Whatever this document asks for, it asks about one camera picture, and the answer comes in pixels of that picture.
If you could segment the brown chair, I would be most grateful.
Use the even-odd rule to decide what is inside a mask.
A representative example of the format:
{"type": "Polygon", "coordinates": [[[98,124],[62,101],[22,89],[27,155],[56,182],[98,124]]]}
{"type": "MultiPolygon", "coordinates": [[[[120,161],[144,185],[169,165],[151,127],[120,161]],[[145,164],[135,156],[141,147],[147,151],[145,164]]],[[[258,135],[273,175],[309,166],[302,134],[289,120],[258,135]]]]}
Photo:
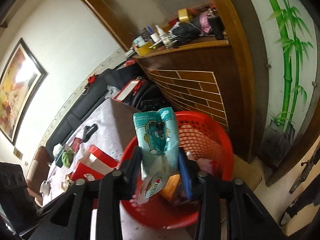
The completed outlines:
{"type": "Polygon", "coordinates": [[[49,173],[48,163],[52,163],[53,158],[47,152],[44,146],[40,146],[29,167],[26,183],[29,194],[34,198],[35,203],[42,206],[43,196],[40,193],[40,187],[44,180],[47,179],[49,173]]]}

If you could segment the orange box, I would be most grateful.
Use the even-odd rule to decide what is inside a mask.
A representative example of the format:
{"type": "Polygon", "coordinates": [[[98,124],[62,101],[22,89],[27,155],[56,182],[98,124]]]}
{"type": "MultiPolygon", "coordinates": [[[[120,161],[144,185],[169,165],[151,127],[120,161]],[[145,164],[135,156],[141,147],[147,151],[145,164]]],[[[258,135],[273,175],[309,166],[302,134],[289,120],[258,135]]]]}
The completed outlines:
{"type": "Polygon", "coordinates": [[[159,194],[172,205],[177,205],[180,201],[180,188],[180,175],[175,174],[169,178],[166,186],[159,192],[159,194]]]}

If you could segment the red ornament on sofa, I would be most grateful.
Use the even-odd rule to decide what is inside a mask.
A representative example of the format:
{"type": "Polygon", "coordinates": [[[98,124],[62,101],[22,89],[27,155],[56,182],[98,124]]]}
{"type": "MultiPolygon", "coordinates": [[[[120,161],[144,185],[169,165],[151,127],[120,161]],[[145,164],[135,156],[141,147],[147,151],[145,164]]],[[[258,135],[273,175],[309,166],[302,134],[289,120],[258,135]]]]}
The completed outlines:
{"type": "Polygon", "coordinates": [[[90,76],[88,79],[87,79],[87,84],[84,86],[84,91],[83,91],[83,95],[86,95],[90,89],[90,87],[93,85],[93,83],[95,83],[96,79],[97,79],[97,76],[96,74],[93,74],[92,76],[90,76]]]}

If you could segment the red white packet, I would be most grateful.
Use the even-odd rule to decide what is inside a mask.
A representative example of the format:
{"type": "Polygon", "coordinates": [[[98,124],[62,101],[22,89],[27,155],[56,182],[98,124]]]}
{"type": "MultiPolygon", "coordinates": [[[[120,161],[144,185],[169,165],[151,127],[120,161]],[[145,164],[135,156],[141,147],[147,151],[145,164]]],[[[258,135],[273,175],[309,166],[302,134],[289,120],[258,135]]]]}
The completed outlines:
{"type": "Polygon", "coordinates": [[[83,179],[86,182],[99,180],[118,167],[119,161],[95,145],[89,146],[71,174],[71,181],[83,179]]]}

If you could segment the framed painting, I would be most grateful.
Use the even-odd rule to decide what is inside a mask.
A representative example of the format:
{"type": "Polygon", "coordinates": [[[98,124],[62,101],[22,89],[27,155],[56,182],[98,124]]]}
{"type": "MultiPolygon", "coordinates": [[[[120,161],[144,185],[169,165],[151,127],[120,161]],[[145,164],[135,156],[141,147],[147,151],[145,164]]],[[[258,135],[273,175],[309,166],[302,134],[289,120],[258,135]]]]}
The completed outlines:
{"type": "Polygon", "coordinates": [[[20,38],[1,74],[1,132],[15,145],[25,113],[48,75],[20,38]]]}

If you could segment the lilac floral tablecloth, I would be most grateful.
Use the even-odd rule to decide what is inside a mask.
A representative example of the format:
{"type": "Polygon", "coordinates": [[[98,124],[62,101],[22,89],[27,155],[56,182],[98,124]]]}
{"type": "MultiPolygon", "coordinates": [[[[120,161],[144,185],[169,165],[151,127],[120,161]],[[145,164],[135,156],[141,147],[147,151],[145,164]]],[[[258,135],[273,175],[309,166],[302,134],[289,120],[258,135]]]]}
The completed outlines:
{"type": "Polygon", "coordinates": [[[136,134],[133,114],[137,112],[132,106],[107,99],[72,134],[67,146],[75,137],[82,138],[85,126],[98,126],[89,141],[82,142],[70,168],[52,163],[47,178],[51,190],[43,199],[44,208],[50,211],[31,239],[89,239],[93,209],[97,209],[96,239],[122,239],[119,203],[126,186],[124,155],[136,134]],[[91,145],[119,161],[118,167],[99,180],[71,181],[77,162],[91,145]]]}

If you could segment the green crumpled cloth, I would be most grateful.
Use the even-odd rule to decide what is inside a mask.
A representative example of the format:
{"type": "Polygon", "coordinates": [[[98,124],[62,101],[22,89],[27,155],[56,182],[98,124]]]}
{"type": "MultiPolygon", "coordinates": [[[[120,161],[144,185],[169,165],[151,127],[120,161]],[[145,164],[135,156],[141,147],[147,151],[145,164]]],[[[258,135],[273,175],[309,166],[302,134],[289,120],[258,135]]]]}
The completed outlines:
{"type": "Polygon", "coordinates": [[[63,166],[66,168],[70,168],[74,158],[74,151],[69,148],[68,150],[64,150],[61,155],[61,161],[63,166]]]}

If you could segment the black leather sofa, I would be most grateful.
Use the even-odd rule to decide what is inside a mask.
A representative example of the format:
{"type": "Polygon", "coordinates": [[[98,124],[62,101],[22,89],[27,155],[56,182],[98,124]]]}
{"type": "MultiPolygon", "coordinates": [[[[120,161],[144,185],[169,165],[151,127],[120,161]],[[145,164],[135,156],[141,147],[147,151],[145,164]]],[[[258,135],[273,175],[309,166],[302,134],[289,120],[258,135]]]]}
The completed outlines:
{"type": "Polygon", "coordinates": [[[108,92],[107,86],[122,89],[130,80],[139,76],[143,77],[144,72],[137,64],[117,70],[106,69],[99,74],[89,87],[88,92],[85,95],[80,95],[80,98],[76,100],[57,128],[54,129],[45,145],[48,154],[52,157],[54,146],[66,143],[75,130],[102,104],[108,92]]]}

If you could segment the black toy pistol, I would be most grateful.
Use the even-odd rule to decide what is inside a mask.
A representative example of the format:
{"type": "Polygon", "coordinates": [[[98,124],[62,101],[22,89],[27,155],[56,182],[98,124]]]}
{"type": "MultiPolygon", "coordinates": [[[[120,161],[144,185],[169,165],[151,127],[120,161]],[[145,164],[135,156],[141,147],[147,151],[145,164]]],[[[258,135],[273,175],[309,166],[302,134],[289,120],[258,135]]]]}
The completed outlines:
{"type": "Polygon", "coordinates": [[[84,132],[82,136],[82,142],[88,142],[91,136],[98,130],[97,124],[93,124],[92,126],[85,126],[84,132]]]}

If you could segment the teal tissue pack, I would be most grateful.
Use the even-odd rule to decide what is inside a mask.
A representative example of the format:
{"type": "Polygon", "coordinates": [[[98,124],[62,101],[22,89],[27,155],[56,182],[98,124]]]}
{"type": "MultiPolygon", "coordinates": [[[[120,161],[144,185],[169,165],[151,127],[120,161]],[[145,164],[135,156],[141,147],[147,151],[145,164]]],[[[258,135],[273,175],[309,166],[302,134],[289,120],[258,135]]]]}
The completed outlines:
{"type": "Polygon", "coordinates": [[[137,203],[145,204],[159,193],[169,178],[178,174],[179,132],[171,107],[133,115],[138,146],[142,151],[142,185],[137,203]]]}

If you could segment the white ceramic cup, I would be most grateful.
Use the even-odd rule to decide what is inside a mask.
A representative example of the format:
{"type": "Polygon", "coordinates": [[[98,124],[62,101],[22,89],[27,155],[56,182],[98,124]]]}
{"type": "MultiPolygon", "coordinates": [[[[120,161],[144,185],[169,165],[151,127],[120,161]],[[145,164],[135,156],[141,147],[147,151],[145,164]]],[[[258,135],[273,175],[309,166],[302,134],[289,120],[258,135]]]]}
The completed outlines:
{"type": "Polygon", "coordinates": [[[51,190],[50,185],[46,180],[44,180],[40,185],[40,193],[47,196],[50,194],[50,190],[51,190]]]}

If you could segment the red plastic basket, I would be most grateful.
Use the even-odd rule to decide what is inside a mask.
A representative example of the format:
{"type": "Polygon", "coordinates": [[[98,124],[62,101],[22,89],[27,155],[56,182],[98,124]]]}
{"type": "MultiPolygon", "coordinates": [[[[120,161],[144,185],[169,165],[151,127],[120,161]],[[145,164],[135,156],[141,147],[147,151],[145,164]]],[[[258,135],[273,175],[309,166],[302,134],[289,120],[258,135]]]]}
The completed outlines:
{"type": "Polygon", "coordinates": [[[136,199],[121,201],[124,210],[137,222],[153,229],[178,229],[197,222],[201,188],[197,176],[205,170],[216,179],[230,181],[234,156],[231,141],[223,127],[209,116],[193,111],[176,112],[181,153],[191,152],[193,160],[185,160],[180,172],[180,186],[186,194],[178,205],[160,193],[145,204],[136,199]]]}

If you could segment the wooden sideboard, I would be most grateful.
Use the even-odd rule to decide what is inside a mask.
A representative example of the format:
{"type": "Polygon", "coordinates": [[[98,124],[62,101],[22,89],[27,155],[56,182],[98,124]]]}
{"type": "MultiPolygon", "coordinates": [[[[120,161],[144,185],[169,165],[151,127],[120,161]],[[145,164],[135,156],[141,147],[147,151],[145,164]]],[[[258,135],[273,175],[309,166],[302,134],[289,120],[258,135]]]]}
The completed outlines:
{"type": "Polygon", "coordinates": [[[195,38],[174,48],[135,55],[148,77],[180,111],[198,111],[228,132],[234,153],[246,162],[253,154],[252,62],[243,28],[232,6],[213,3],[188,9],[196,28],[209,16],[212,33],[197,28],[195,38]]]}

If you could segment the dark green tissue box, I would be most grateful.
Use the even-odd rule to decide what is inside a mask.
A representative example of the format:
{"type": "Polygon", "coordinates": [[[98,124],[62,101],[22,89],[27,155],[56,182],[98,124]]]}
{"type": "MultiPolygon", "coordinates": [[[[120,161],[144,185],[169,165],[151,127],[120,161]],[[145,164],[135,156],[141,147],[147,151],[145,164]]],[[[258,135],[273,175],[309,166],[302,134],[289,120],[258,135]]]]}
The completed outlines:
{"type": "Polygon", "coordinates": [[[53,148],[55,165],[59,168],[63,167],[62,155],[64,152],[65,152],[65,147],[61,144],[57,144],[53,148]]]}

